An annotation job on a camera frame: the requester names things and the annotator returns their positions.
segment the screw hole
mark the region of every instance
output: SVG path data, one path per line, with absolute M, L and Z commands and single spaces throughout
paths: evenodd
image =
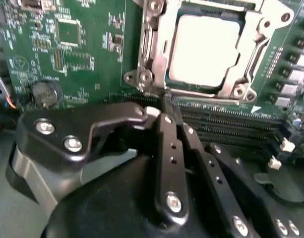
M 215 164 L 211 160 L 209 161 L 209 164 L 211 167 L 215 167 Z
M 270 21 L 266 21 L 266 22 L 264 23 L 264 27 L 265 27 L 265 28 L 268 28 L 270 25 L 271 25 Z
M 222 184 L 222 180 L 219 177 L 216 177 L 216 181 L 218 182 L 218 184 Z
M 291 15 L 287 12 L 282 15 L 281 21 L 287 22 L 290 18 L 291 18 Z
M 176 159 L 174 159 L 174 157 L 173 157 L 173 156 L 171 157 L 171 162 L 172 162 L 172 164 L 174 164 L 174 165 L 175 165 L 175 164 L 177 164 L 177 160 L 176 160 Z
M 126 80 L 127 81 L 131 81 L 133 79 L 133 76 L 131 74 L 129 74 L 127 77 L 126 77 Z
M 248 100 L 252 100 L 254 98 L 254 95 L 249 93 L 246 97 Z

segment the black plastic bracket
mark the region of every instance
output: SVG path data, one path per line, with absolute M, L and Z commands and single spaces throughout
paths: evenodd
M 207 150 L 218 160 L 239 201 L 250 210 L 255 230 L 263 237 L 302 238 L 302 231 L 226 150 L 210 143 Z
M 147 120 L 144 109 L 135 103 L 84 106 L 54 111 L 34 111 L 23 115 L 17 124 L 19 151 L 47 169 L 56 172 L 79 171 L 91 153 L 94 137 L 105 140 L 116 127 L 142 125 Z M 54 131 L 42 134 L 36 129 L 40 121 L 50 122 Z M 67 150 L 64 140 L 77 138 L 82 148 Z
M 189 209 L 182 142 L 177 139 L 173 118 L 160 114 L 157 123 L 156 210 L 167 221 L 183 225 Z
M 184 145 L 196 158 L 201 176 L 209 186 L 223 230 L 233 238 L 254 237 L 254 231 L 242 213 L 216 158 L 204 151 L 196 131 L 187 124 L 183 125 L 182 135 Z

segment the integrated circuit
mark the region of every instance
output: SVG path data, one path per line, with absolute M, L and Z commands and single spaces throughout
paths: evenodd
M 177 26 L 170 79 L 200 86 L 220 86 L 239 56 L 236 50 L 239 31 L 236 22 L 183 15 Z
M 62 45 L 79 47 L 81 45 L 80 21 L 58 19 L 56 22 L 57 41 Z

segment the metal screw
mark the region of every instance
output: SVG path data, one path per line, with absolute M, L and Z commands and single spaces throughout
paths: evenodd
M 241 164 L 241 159 L 240 159 L 240 158 L 236 158 L 236 163 L 237 163 L 238 165 L 240 165 L 240 164 Z
M 143 115 L 143 111 L 142 111 L 140 108 L 138 108 L 138 107 L 135 108 L 135 112 L 136 112 L 137 114 L 139 114 L 140 116 Z
M 167 121 L 168 123 L 172 123 L 172 120 L 168 116 L 165 116 L 165 121 Z
M 189 126 L 188 126 L 188 132 L 189 132 L 190 134 L 193 134 L 193 129 L 192 129 L 191 127 L 189 127 Z
M 297 229 L 297 227 L 294 225 L 294 223 L 290 220 L 289 220 L 289 225 L 290 225 L 290 228 L 292 229 L 292 231 L 294 232 L 295 235 L 299 236 L 301 234 L 300 230 Z
M 182 209 L 182 202 L 179 200 L 179 198 L 171 193 L 168 194 L 166 197 L 166 203 L 167 206 L 173 211 L 173 212 L 180 212 Z
M 55 131 L 55 127 L 48 121 L 39 121 L 36 123 L 36 130 L 44 135 L 49 135 Z
M 140 79 L 143 81 L 143 82 L 147 82 L 147 81 L 151 81 L 153 79 L 153 74 L 151 71 L 149 70 L 144 70 L 141 72 L 140 74 Z
M 283 223 L 280 220 L 276 220 L 277 226 L 279 228 L 279 230 L 283 233 L 283 235 L 287 236 L 287 234 L 289 233 L 286 229 L 286 227 L 283 225 Z
M 149 9 L 153 16 L 157 16 L 162 13 L 163 1 L 162 0 L 151 0 L 149 2 Z
M 78 152 L 82 148 L 81 141 L 76 137 L 69 137 L 65 139 L 63 143 L 66 149 L 72 152 Z
M 214 148 L 215 148 L 215 150 L 217 151 L 218 154 L 221 153 L 221 149 L 217 145 L 215 145 Z
M 235 228 L 238 230 L 238 232 L 246 237 L 247 234 L 249 234 L 249 230 L 246 227 L 245 223 L 237 216 L 233 217 L 233 225 L 235 226 Z

